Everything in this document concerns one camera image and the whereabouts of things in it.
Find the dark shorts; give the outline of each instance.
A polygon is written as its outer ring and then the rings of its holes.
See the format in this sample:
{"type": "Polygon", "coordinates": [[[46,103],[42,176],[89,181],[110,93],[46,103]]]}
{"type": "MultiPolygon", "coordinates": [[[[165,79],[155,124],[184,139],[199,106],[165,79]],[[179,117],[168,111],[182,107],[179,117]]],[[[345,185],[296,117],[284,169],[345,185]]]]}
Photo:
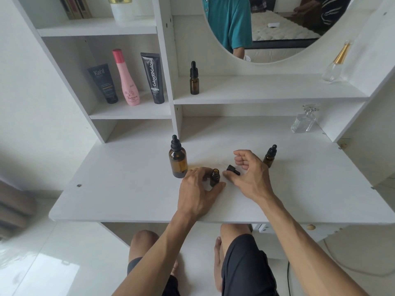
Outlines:
{"type": "MultiPolygon", "coordinates": [[[[137,263],[140,262],[141,258],[137,258],[131,260],[128,264],[128,274],[136,267],[137,263]]],[[[178,280],[174,276],[170,275],[169,280],[167,281],[165,290],[162,293],[162,296],[180,296],[178,292],[178,280]]]]}
{"type": "MultiPolygon", "coordinates": [[[[128,274],[141,259],[129,263],[128,274]]],[[[222,265],[222,295],[278,296],[267,256],[258,249],[252,235],[241,235],[230,244],[222,265]]],[[[162,296],[180,296],[174,276],[170,275],[162,296]]]]}

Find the gold perfume cap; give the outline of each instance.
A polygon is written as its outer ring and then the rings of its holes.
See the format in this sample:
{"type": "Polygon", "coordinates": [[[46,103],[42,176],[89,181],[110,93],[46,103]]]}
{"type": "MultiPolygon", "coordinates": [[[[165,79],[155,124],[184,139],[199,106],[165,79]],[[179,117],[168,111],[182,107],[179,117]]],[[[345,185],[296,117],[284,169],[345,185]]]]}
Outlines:
{"type": "Polygon", "coordinates": [[[337,55],[336,59],[333,61],[334,64],[343,64],[346,60],[348,50],[350,49],[351,43],[345,43],[343,49],[337,55]]]}
{"type": "Polygon", "coordinates": [[[131,3],[131,0],[108,0],[110,4],[131,3]]]}

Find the mattress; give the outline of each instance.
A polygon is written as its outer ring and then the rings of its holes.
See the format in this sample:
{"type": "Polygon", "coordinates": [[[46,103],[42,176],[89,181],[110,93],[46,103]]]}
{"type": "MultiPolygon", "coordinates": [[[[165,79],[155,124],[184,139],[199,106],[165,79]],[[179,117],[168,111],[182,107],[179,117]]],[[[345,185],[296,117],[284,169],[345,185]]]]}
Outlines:
{"type": "MultiPolygon", "coordinates": [[[[319,38],[319,34],[304,28],[273,11],[251,14],[252,40],[281,40],[319,38]],[[269,23],[280,23],[279,27],[269,28],[269,23]]],[[[245,50],[251,62],[269,63],[293,56],[304,50],[298,49],[252,49],[245,50]]]]}

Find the clear glass perfume bottle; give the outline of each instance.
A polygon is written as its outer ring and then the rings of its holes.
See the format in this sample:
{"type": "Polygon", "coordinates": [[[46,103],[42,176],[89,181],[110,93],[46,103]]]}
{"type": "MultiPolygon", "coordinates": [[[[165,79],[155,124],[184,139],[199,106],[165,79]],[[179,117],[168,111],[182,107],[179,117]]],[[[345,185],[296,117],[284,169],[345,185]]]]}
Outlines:
{"type": "Polygon", "coordinates": [[[344,60],[346,59],[348,50],[350,49],[352,42],[350,40],[347,40],[344,43],[343,49],[340,51],[340,53],[337,55],[337,57],[333,60],[331,64],[328,65],[326,68],[325,72],[322,75],[322,79],[327,82],[333,82],[337,79],[340,78],[340,73],[342,72],[343,69],[343,63],[344,60]]]}
{"type": "Polygon", "coordinates": [[[316,117],[314,112],[319,110],[317,105],[304,105],[304,114],[299,114],[296,116],[294,124],[291,126],[291,131],[294,133],[307,133],[310,131],[316,117]]]}

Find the pink bottle with red cap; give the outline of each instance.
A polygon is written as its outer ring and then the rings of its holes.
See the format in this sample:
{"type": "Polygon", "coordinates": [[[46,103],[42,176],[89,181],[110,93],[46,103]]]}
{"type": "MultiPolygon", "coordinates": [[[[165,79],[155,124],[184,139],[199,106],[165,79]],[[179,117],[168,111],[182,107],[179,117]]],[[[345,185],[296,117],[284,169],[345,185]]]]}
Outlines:
{"type": "Polygon", "coordinates": [[[116,65],[118,66],[119,74],[121,76],[122,92],[125,96],[126,102],[131,106],[140,104],[139,91],[137,90],[137,87],[129,74],[122,50],[115,49],[113,50],[113,54],[116,65]]]}

